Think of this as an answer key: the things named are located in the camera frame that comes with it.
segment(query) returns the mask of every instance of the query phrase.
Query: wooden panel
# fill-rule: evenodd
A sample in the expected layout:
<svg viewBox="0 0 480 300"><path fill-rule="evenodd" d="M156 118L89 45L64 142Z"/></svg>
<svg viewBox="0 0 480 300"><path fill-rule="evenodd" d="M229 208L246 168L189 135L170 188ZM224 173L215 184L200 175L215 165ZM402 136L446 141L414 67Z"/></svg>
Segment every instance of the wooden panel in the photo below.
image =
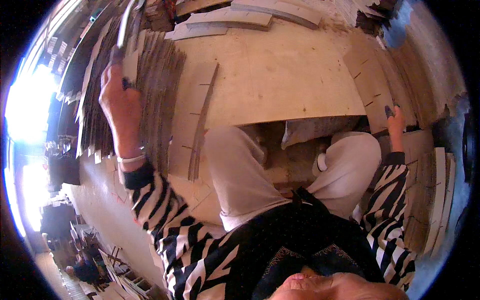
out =
<svg viewBox="0 0 480 300"><path fill-rule="evenodd" d="M206 106L218 70L217 62L198 63L189 74L189 91L175 106L173 141L169 149L168 172L193 180L198 175L200 139L203 136Z"/></svg>
<svg viewBox="0 0 480 300"><path fill-rule="evenodd" d="M417 130L404 133L403 146L407 164L418 160L423 154L433 151L432 131Z"/></svg>
<svg viewBox="0 0 480 300"><path fill-rule="evenodd" d="M452 207L453 191L455 185L455 157L452 153L446 153L446 190L445 190L445 203L442 212L442 219L440 220L440 227L438 231L435 245L433 246L432 256L435 256L439 251L444 239L448 225L448 219L450 218L450 208Z"/></svg>
<svg viewBox="0 0 480 300"><path fill-rule="evenodd" d="M365 115L342 61L348 36L274 22L268 34L231 28L224 36L176 41L187 54L182 77L199 61L221 65L205 126Z"/></svg>
<svg viewBox="0 0 480 300"><path fill-rule="evenodd" d="M317 11L276 0L234 0L231 8L237 11L270 13L313 30L318 29L322 20L322 14Z"/></svg>
<svg viewBox="0 0 480 300"><path fill-rule="evenodd" d="M425 154L419 159L418 179L415 189L410 188L407 193L409 216L405 230L405 246L416 252L423 253L429 233L429 211L433 198L431 187L435 182L434 159L432 154Z"/></svg>
<svg viewBox="0 0 480 300"><path fill-rule="evenodd" d="M187 13L195 12L199 9L230 2L231 0L186 0L176 5L177 15L182 16Z"/></svg>
<svg viewBox="0 0 480 300"><path fill-rule="evenodd" d="M411 97L391 54L378 46L374 49L374 53L384 72L393 103L402 108L405 124L416 125L417 117L413 111Z"/></svg>
<svg viewBox="0 0 480 300"><path fill-rule="evenodd" d="M200 28L187 28L187 25L180 23L175 26L174 31L167 32L165 38L170 38L174 41L179 39L186 39L198 36L217 36L227 33L227 28L223 27L200 27Z"/></svg>
<svg viewBox="0 0 480 300"><path fill-rule="evenodd" d="M423 254L426 254L433 249L433 244L435 243L435 239L437 238L440 228L440 221L442 219L442 211L444 209L445 202L445 148L435 148L434 158L436 173L435 181L433 182L434 185L425 186L425 188L433 190L433 203L430 205L430 230Z"/></svg>
<svg viewBox="0 0 480 300"><path fill-rule="evenodd" d="M406 87L399 78L395 63L388 60L376 40L358 31L352 33L350 38L352 49L343 59L354 78L363 104L371 106L365 109L371 132L377 133L387 127L385 106L393 108L394 103L402 108L406 125L416 125L417 120Z"/></svg>
<svg viewBox="0 0 480 300"><path fill-rule="evenodd" d="M407 175L407 183L406 183L406 189L409 189L411 186L413 186L417 182L417 168L418 168L418 161L415 161L411 163L408 166L408 175Z"/></svg>
<svg viewBox="0 0 480 300"><path fill-rule="evenodd" d="M431 130L417 130L406 132L402 136L405 151L405 163L410 165L423 154L433 151L433 137ZM391 152L391 141L388 135L378 138L382 150L382 159Z"/></svg>
<svg viewBox="0 0 480 300"><path fill-rule="evenodd" d="M238 12L225 7L212 12L193 13L183 22L187 28L198 27L233 27L268 31L272 15L261 12Z"/></svg>

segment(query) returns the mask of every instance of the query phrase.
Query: wooden strip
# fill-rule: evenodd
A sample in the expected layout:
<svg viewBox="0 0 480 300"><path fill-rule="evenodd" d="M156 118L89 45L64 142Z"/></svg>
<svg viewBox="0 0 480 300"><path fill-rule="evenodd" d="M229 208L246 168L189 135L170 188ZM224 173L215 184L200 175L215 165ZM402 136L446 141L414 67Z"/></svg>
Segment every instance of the wooden strip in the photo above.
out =
<svg viewBox="0 0 480 300"><path fill-rule="evenodd" d="M446 190L445 190L445 203L442 212L442 218L440 220L440 227L438 231L435 245L433 246L432 256L435 256L440 249L444 239L448 225L448 219L450 218L450 209L452 208L453 191L455 187L455 157L452 153L446 154Z"/></svg>
<svg viewBox="0 0 480 300"><path fill-rule="evenodd" d="M221 3L228 3L232 0L186 0L176 5L177 16L183 16L191 12L195 12L205 7L217 5Z"/></svg>
<svg viewBox="0 0 480 300"><path fill-rule="evenodd" d="M413 111L412 100L408 95L408 89L390 52L376 47L374 53L384 71L385 79L390 89L390 94L392 95L392 101L402 108L405 124L417 125L417 117Z"/></svg>
<svg viewBox="0 0 480 300"><path fill-rule="evenodd" d="M432 187L426 186L426 188L432 188L434 193L432 199L433 203L430 210L430 230L423 254L426 254L433 249L433 244L435 243L435 239L439 232L442 211L445 203L445 148L435 148L433 157L435 159L434 165L436 176L434 185Z"/></svg>
<svg viewBox="0 0 480 300"><path fill-rule="evenodd" d="M176 41L179 39L186 39L198 36L219 36L226 33L226 27L187 28L186 24L180 23L175 26L174 31L170 31L165 34L165 39L171 39L173 41Z"/></svg>
<svg viewBox="0 0 480 300"><path fill-rule="evenodd" d="M312 30L318 29L322 14L277 0L234 0L231 8L235 11L264 12L291 21Z"/></svg>
<svg viewBox="0 0 480 300"><path fill-rule="evenodd" d="M406 87L393 60L388 59L376 40L361 32L352 33L350 40L352 49L343 59L366 106L371 132L385 130L385 106L393 108L394 104L402 108L406 125L417 125Z"/></svg>
<svg viewBox="0 0 480 300"><path fill-rule="evenodd" d="M225 7L213 12L194 13L183 23L187 28L220 26L268 31L272 15L261 12L238 12Z"/></svg>
<svg viewBox="0 0 480 300"><path fill-rule="evenodd" d="M168 172L172 175L188 180L198 177L199 145L217 70L217 62L197 64L190 76L188 94L175 107L168 164Z"/></svg>

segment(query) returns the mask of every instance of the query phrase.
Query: knee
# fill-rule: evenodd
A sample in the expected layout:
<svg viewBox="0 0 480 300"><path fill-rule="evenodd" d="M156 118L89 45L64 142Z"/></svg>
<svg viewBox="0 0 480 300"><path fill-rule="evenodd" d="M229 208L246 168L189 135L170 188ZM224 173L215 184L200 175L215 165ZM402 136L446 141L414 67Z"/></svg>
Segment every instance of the knee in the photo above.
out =
<svg viewBox="0 0 480 300"><path fill-rule="evenodd" d="M237 127L220 126L209 129L205 134L205 149L224 148L231 141L241 138L243 132Z"/></svg>
<svg viewBox="0 0 480 300"><path fill-rule="evenodd" d="M382 161L382 151L377 139L366 132L361 132L361 134L350 138L354 143L356 154L369 162L376 163L376 167L378 167Z"/></svg>

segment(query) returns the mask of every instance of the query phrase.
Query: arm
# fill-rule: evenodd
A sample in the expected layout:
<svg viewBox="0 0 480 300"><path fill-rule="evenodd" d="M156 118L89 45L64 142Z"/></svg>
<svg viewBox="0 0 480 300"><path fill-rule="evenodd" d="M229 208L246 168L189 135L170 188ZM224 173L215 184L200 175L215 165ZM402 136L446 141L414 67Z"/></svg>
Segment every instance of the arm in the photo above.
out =
<svg viewBox="0 0 480 300"><path fill-rule="evenodd" d="M123 91L121 70L118 64L105 69L99 102L112 130L117 156L134 158L142 154L139 149L142 105L137 91ZM195 299L202 288L220 284L219 277L229 272L224 266L231 261L230 254L234 257L236 253L225 243L228 237L213 239L208 228L190 215L184 199L175 194L169 182L146 159L119 163L119 167L135 220L151 234L156 252L162 258L172 298ZM214 258L207 259L213 252Z"/></svg>
<svg viewBox="0 0 480 300"><path fill-rule="evenodd" d="M403 243L408 168L402 145L403 116L399 107L394 109L395 116L388 119L392 153L385 158L382 176L360 225L369 232L367 239L385 282L407 290L415 273L416 254Z"/></svg>

